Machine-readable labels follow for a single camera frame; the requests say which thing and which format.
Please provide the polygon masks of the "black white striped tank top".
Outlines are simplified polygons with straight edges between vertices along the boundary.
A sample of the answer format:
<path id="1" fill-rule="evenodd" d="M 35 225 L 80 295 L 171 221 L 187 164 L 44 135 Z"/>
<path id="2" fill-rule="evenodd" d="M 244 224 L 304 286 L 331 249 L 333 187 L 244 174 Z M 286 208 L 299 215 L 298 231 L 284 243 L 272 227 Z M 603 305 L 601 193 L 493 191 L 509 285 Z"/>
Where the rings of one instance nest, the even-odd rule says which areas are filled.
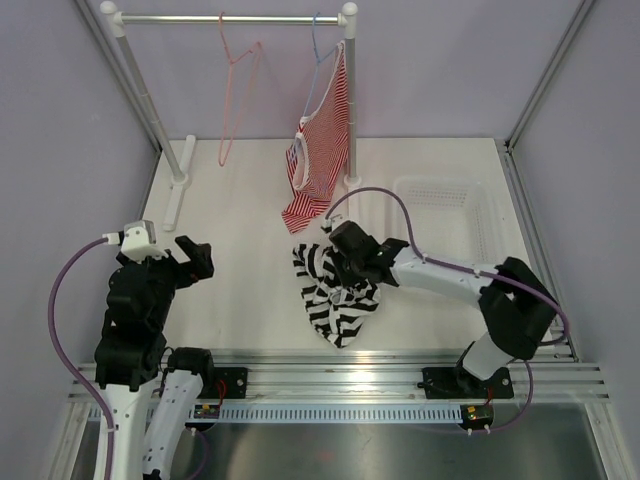
<path id="1" fill-rule="evenodd" d="M 345 286 L 338 277 L 332 247 L 300 243 L 292 250 L 292 263 L 310 325 L 337 349 L 348 347 L 368 316 L 380 305 L 380 288 L 368 280 Z"/>

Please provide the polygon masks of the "pink wire hanger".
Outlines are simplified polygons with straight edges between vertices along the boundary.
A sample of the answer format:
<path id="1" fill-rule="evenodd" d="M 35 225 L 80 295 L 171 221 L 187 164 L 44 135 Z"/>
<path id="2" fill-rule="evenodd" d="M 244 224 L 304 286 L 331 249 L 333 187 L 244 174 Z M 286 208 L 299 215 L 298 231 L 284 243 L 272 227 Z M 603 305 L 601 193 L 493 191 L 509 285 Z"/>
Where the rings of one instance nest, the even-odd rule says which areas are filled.
<path id="1" fill-rule="evenodd" d="M 228 66 L 225 97 L 224 97 L 223 128 L 222 128 L 222 134 L 220 137 L 220 143 L 218 147 L 218 156 L 217 156 L 217 162 L 221 168 L 223 168 L 227 164 L 231 149 L 233 147 L 237 130 L 243 121 L 244 114 L 248 110 L 248 103 L 251 98 L 252 92 L 254 90 L 255 83 L 257 81 L 258 70 L 259 70 L 260 62 L 262 59 L 262 53 L 263 53 L 262 43 L 260 41 L 256 41 L 247 50 L 245 50 L 238 56 L 233 56 L 231 48 L 229 46 L 229 43 L 224 33 L 224 23 L 225 23 L 224 15 L 225 13 L 221 12 L 217 20 L 218 32 L 224 48 L 224 53 L 225 53 L 227 66 Z M 232 117 L 235 67 L 238 63 L 241 63 L 245 58 L 251 59 L 250 76 L 249 76 L 249 80 L 247 81 L 247 86 L 246 86 L 244 96 L 242 97 L 240 106 L 238 108 L 238 111 L 236 112 L 236 116 Z"/>

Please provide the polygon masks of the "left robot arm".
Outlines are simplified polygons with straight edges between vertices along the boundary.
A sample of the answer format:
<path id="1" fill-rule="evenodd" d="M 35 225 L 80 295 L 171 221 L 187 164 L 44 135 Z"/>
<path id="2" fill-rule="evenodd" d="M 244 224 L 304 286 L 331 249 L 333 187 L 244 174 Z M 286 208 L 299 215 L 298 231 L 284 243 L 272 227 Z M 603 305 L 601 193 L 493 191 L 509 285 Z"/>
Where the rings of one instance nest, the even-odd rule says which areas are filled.
<path id="1" fill-rule="evenodd" d="M 109 479 L 167 479 L 196 398 L 215 388 L 209 351 L 181 347 L 164 354 L 164 326 L 177 290 L 209 279 L 209 244 L 175 240 L 186 254 L 153 250 L 135 261 L 121 252 L 109 280 L 107 309 L 96 348 L 95 381 L 103 398 L 99 458 Z"/>

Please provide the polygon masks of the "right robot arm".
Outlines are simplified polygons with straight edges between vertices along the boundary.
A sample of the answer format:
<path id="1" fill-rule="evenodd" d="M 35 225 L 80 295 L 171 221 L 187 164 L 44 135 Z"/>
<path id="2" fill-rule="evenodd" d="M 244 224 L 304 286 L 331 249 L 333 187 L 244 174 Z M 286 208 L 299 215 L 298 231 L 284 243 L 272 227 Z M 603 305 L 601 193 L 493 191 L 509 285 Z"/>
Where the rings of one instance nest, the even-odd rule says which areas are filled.
<path id="1" fill-rule="evenodd" d="M 481 313 L 486 333 L 454 366 L 423 369 L 418 386 L 427 398 L 513 398 L 508 364 L 531 360 L 557 315 L 555 300 L 522 260 L 509 257 L 495 267 L 453 264 L 424 257 L 405 240 L 378 242 L 353 221 L 334 229 L 329 240 L 343 286 L 368 281 L 426 290 Z"/>

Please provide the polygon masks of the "red white striped tank top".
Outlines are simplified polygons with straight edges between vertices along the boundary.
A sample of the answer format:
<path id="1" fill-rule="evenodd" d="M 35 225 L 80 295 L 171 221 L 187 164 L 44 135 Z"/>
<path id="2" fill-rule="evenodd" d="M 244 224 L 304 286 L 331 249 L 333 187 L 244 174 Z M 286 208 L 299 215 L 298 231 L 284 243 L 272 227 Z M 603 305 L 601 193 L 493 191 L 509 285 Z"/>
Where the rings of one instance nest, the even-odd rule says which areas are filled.
<path id="1" fill-rule="evenodd" d="M 286 151 L 292 200 L 282 211 L 290 234 L 325 212 L 349 156 L 349 102 L 345 43 L 336 45 L 333 69 L 319 106 L 303 116 Z"/>

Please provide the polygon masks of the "white plastic basket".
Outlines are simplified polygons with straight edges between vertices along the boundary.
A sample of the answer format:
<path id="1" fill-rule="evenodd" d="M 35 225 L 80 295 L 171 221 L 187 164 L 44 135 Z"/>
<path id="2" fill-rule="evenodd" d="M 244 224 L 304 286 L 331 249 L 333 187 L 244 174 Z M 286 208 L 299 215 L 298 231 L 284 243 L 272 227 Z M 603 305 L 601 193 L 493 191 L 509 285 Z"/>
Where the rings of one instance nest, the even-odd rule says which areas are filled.
<path id="1" fill-rule="evenodd" d="M 493 198 L 481 183 L 407 175 L 395 179 L 393 192 L 404 206 L 389 203 L 390 237 L 408 238 L 407 212 L 418 247 L 429 254 L 482 264 L 506 256 Z"/>

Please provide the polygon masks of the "white and silver clothes rack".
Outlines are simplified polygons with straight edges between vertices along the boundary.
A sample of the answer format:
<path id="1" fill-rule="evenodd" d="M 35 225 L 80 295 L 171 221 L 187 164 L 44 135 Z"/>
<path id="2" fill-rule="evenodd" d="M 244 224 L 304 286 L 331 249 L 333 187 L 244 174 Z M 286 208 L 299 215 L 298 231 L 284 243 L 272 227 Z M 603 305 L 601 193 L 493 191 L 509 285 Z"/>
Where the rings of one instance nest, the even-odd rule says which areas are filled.
<path id="1" fill-rule="evenodd" d="M 218 16 L 155 16 L 142 14 L 125 14 L 112 1 L 104 1 L 100 5 L 102 14 L 106 17 L 109 28 L 117 41 L 126 66 L 132 75 L 134 85 L 142 102 L 146 118 L 150 121 L 152 130 L 159 141 L 163 154 L 171 169 L 170 196 L 166 207 L 162 228 L 172 232 L 178 225 L 185 191 L 191 184 L 189 175 L 191 161 L 195 151 L 196 138 L 189 135 L 180 155 L 175 154 L 169 137 L 162 124 L 159 114 L 146 86 L 136 58 L 133 54 L 125 27 L 128 24 L 214 24 L 217 26 Z M 333 199 L 328 209 L 315 217 L 321 220 L 325 216 L 343 214 L 347 220 L 356 218 L 359 214 L 359 204 L 353 200 L 353 195 L 361 185 L 361 178 L 356 167 L 356 98 L 355 98 L 355 39 L 358 7 L 353 2 L 343 5 L 341 12 L 335 17 L 319 17 L 319 25 L 338 26 L 344 30 L 346 69 L 348 79 L 349 102 L 349 156 L 337 180 Z M 308 25 L 311 27 L 312 17 L 293 16 L 229 16 L 224 15 L 224 26 L 227 24 L 257 24 L 257 25 Z"/>

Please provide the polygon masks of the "aluminium mounting rail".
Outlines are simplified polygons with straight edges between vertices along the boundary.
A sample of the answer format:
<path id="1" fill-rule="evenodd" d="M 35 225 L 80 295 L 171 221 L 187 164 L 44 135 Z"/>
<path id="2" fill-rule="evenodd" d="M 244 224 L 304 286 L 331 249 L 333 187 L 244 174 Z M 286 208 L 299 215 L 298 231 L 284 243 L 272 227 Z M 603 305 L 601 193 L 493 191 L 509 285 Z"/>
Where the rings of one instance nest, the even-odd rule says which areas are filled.
<path id="1" fill-rule="evenodd" d="M 246 398 L 254 402 L 411 403 L 427 366 L 451 366 L 456 350 L 320 351 L 214 349 L 218 367 L 248 369 Z M 530 361 L 537 403 L 606 403 L 603 373 L 594 363 L 558 353 Z"/>

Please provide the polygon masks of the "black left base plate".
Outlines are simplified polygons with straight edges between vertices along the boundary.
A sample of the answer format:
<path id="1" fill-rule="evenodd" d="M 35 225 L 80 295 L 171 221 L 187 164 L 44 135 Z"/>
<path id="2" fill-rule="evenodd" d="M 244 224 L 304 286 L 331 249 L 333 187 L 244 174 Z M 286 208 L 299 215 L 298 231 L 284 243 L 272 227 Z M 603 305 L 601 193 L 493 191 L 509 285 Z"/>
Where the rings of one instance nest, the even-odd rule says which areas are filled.
<path id="1" fill-rule="evenodd" d="M 218 399 L 221 393 L 224 399 L 245 399 L 248 386 L 248 369 L 245 367 L 214 367 L 205 375 L 199 399 Z"/>

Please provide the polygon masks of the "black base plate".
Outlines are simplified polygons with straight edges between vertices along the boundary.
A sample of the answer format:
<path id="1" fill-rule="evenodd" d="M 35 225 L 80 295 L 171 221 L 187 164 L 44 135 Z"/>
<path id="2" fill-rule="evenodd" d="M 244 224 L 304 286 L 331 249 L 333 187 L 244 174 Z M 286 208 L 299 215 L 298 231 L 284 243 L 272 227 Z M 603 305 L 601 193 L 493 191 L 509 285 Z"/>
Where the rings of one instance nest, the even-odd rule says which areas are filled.
<path id="1" fill-rule="evenodd" d="M 245 367 L 214 367 L 205 375 L 199 399 L 218 399 L 221 393 L 224 399 L 245 399 L 248 386 L 248 369 Z"/>
<path id="2" fill-rule="evenodd" d="M 514 398 L 509 370 L 498 369 L 488 380 L 478 380 L 457 367 L 425 367 L 417 387 L 430 400 L 508 400 Z"/>

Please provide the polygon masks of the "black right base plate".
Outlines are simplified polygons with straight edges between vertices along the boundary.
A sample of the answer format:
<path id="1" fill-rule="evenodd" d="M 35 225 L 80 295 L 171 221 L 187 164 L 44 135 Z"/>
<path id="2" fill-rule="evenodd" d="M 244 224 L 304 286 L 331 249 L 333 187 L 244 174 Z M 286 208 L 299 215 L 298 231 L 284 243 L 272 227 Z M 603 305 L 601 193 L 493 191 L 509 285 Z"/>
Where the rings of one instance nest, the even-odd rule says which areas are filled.
<path id="1" fill-rule="evenodd" d="M 430 400 L 508 400 L 514 398 L 509 370 L 498 369 L 488 380 L 478 380 L 457 367 L 425 367 L 417 387 Z"/>

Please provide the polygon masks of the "left aluminium frame post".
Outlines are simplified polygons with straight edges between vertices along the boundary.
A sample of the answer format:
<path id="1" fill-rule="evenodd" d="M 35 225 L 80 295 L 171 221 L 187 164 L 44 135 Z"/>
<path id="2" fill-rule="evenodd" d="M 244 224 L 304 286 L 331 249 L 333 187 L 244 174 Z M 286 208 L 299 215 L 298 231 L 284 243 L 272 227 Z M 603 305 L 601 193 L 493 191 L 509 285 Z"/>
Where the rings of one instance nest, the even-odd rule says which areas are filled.
<path id="1" fill-rule="evenodd" d="M 144 131 L 152 149 L 156 154 L 161 154 L 162 147 L 160 146 L 156 135 L 153 133 L 149 121 L 146 119 L 142 105 L 138 100 L 137 94 L 127 76 L 127 73 L 125 72 L 125 69 L 121 65 L 114 46 L 109 41 L 108 31 L 101 26 L 98 15 L 91 7 L 89 1 L 73 0 L 72 4 L 87 27 L 89 34 L 96 44 L 103 60 L 106 62 L 112 79 L 115 81 L 119 92 L 128 104 L 128 107 L 134 115 L 138 125 Z"/>

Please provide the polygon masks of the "aluminium frame post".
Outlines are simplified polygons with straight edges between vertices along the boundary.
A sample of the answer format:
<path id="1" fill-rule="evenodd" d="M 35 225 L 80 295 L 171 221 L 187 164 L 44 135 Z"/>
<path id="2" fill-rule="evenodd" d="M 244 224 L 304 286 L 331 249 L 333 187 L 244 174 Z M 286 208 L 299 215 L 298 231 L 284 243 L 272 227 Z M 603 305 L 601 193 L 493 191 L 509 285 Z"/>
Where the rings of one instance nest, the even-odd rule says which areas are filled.
<path id="1" fill-rule="evenodd" d="M 121 65 L 114 46 L 109 41 L 108 31 L 101 26 L 98 15 L 91 7 L 89 1 L 73 0 L 72 4 L 87 27 L 89 34 L 96 44 L 103 60 L 106 62 L 112 79 L 115 81 L 119 92 L 128 104 L 128 107 L 134 115 L 138 125 L 144 131 L 152 149 L 156 154 L 161 154 L 162 147 L 160 146 L 156 135 L 153 133 L 149 121 L 146 119 L 142 105 L 138 100 L 137 94 L 127 76 L 127 73 L 125 72 L 125 69 Z"/>
<path id="2" fill-rule="evenodd" d="M 559 41 L 546 62 L 540 77 L 538 78 L 533 91 L 529 95 L 518 119 L 511 129 L 509 135 L 504 140 L 505 150 L 512 154 L 522 138 L 525 130 L 532 121 L 538 110 L 546 92 L 551 87 L 552 82 L 559 73 L 564 61 L 568 57 L 571 48 L 581 33 L 594 8 L 599 4 L 597 0 L 581 0 L 572 14 L 566 28 Z"/>

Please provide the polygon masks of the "right aluminium frame post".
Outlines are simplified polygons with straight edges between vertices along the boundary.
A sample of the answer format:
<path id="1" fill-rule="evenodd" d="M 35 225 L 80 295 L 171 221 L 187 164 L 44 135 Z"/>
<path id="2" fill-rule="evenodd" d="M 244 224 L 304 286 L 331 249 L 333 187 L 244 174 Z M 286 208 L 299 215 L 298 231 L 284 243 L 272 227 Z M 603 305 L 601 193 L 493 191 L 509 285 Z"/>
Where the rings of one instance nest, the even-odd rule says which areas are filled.
<path id="1" fill-rule="evenodd" d="M 511 129 L 509 135 L 504 140 L 505 150 L 512 154 L 522 138 L 525 130 L 532 121 L 538 110 L 546 92 L 551 87 L 552 82 L 559 73 L 564 61 L 568 57 L 571 48 L 581 33 L 594 8 L 599 4 L 597 0 L 581 0 L 572 14 L 566 28 L 559 41 L 546 62 L 540 77 L 538 78 L 533 91 L 529 95 L 518 119 Z"/>

